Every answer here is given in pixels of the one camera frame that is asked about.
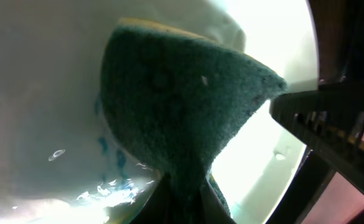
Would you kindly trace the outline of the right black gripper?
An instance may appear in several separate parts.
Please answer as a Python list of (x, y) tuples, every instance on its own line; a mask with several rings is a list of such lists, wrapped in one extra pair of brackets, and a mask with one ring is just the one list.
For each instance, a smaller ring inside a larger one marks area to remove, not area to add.
[(283, 94), (270, 114), (364, 194), (364, 81)]

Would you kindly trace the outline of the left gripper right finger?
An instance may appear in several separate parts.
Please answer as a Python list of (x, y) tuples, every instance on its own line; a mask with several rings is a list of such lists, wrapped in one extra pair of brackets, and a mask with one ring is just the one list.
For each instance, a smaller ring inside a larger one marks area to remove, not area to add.
[(207, 179), (200, 190), (200, 197), (205, 224), (235, 224), (234, 220), (226, 213)]

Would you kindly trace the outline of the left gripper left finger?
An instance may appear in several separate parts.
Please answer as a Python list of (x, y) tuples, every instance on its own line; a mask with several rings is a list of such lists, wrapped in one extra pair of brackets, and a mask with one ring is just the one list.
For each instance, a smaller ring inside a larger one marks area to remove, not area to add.
[(130, 224), (168, 224), (171, 201), (170, 175), (165, 174)]

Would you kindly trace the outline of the green and yellow sponge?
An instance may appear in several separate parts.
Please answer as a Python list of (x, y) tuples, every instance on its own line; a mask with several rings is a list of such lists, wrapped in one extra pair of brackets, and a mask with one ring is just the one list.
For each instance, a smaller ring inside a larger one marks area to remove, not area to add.
[(100, 77), (113, 136), (137, 160), (170, 175), (169, 223), (204, 223), (200, 190), (213, 161), (286, 88), (243, 52), (133, 18), (117, 23)]

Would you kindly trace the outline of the light blue plate top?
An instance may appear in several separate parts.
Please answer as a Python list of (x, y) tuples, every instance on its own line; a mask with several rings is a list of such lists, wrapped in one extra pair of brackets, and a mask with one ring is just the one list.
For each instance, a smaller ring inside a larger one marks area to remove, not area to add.
[(159, 173), (117, 146), (97, 100), (117, 21), (204, 36), (317, 88), (307, 1), (0, 1), (0, 223), (127, 223)]

